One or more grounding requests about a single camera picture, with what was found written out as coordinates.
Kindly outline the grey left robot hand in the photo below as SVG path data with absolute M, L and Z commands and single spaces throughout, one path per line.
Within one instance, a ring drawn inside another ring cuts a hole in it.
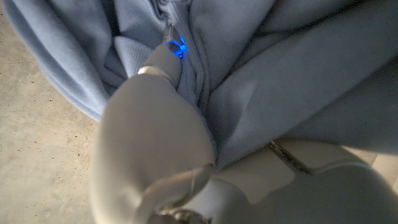
M 160 44 L 109 100 L 93 151 L 96 222 L 397 222 L 397 195 L 338 146 L 272 142 L 214 172 L 205 126 L 175 90 L 184 51 Z

